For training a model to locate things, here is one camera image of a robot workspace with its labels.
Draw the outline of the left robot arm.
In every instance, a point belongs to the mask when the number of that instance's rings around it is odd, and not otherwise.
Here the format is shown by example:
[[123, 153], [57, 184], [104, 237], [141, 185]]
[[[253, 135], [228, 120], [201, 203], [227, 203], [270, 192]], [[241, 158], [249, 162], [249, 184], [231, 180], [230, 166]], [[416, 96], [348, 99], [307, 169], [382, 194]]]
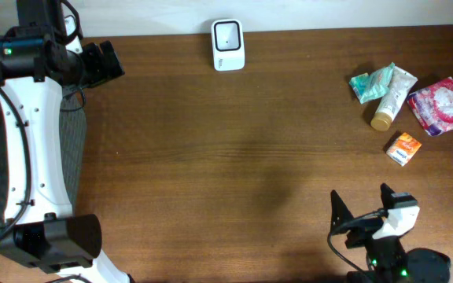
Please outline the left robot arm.
[[124, 74], [112, 43], [82, 44], [70, 2], [19, 1], [0, 38], [8, 185], [0, 255], [57, 281], [129, 282], [102, 249], [93, 214], [77, 216], [62, 167], [62, 101]]

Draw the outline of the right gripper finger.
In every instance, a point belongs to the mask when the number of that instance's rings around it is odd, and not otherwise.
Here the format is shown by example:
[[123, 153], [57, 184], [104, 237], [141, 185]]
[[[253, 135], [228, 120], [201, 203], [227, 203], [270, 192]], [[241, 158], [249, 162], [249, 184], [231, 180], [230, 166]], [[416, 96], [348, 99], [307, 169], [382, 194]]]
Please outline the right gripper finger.
[[380, 189], [383, 208], [385, 210], [393, 209], [396, 202], [395, 197], [393, 196], [395, 192], [386, 183], [382, 183]]
[[354, 216], [348, 210], [348, 207], [345, 205], [336, 190], [331, 191], [330, 200], [332, 209], [330, 233], [332, 235], [346, 233], [348, 225], [354, 219]]

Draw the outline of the teal wet wipes pack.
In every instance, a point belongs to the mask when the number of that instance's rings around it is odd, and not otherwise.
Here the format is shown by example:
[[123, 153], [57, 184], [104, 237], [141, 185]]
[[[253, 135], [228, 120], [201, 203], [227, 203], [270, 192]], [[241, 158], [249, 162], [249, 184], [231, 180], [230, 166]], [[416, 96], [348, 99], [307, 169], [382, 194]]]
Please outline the teal wet wipes pack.
[[392, 62], [388, 66], [378, 69], [364, 79], [359, 99], [361, 104], [377, 100], [388, 93], [394, 68], [395, 64]]

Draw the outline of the red purple tissue pack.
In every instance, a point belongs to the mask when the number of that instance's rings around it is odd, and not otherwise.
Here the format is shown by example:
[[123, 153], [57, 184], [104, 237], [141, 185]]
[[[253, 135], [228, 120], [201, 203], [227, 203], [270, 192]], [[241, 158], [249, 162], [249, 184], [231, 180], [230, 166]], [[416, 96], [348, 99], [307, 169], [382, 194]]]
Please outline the red purple tissue pack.
[[447, 77], [407, 96], [407, 103], [429, 136], [453, 130], [453, 78]]

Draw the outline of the small orange packet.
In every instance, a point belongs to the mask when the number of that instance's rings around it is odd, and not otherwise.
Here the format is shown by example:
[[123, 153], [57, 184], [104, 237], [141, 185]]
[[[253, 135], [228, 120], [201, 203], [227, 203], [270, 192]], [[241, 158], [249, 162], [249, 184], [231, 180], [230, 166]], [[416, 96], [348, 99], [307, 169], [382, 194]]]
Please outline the small orange packet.
[[387, 156], [400, 166], [409, 163], [415, 153], [422, 147], [422, 143], [408, 133], [402, 133], [386, 150]]

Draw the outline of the small teal tissue pack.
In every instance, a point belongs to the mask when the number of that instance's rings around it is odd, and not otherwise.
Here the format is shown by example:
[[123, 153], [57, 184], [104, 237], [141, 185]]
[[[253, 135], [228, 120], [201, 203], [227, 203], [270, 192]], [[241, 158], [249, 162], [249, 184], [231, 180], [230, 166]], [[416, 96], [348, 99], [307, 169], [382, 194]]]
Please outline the small teal tissue pack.
[[366, 89], [366, 84], [369, 79], [369, 74], [363, 73], [361, 75], [354, 76], [350, 78], [348, 84], [352, 88], [356, 97], [360, 100], [363, 96], [363, 92]]

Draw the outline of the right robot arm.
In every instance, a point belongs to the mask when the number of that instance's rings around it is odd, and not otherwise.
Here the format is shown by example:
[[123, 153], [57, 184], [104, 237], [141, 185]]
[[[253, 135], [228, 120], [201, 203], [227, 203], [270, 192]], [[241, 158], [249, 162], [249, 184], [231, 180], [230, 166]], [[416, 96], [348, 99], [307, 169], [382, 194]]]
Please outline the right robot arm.
[[[380, 186], [382, 207], [354, 216], [337, 191], [330, 193], [331, 220], [327, 244], [331, 251], [353, 268], [346, 282], [442, 282], [451, 280], [451, 259], [428, 248], [406, 251], [401, 238], [410, 232], [418, 219], [420, 207], [410, 193], [397, 193], [387, 184]], [[340, 253], [332, 237], [347, 236], [346, 248], [364, 248], [364, 270]]]

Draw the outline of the white cream tube gold cap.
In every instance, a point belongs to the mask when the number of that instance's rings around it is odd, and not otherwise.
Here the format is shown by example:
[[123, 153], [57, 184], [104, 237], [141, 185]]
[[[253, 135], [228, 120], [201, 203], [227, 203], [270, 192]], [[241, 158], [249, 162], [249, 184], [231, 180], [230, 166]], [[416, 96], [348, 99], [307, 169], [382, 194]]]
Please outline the white cream tube gold cap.
[[392, 73], [392, 79], [389, 83], [388, 93], [381, 99], [370, 125], [378, 131], [387, 131], [403, 103], [407, 99], [411, 88], [418, 81], [418, 78], [406, 70], [395, 66]]

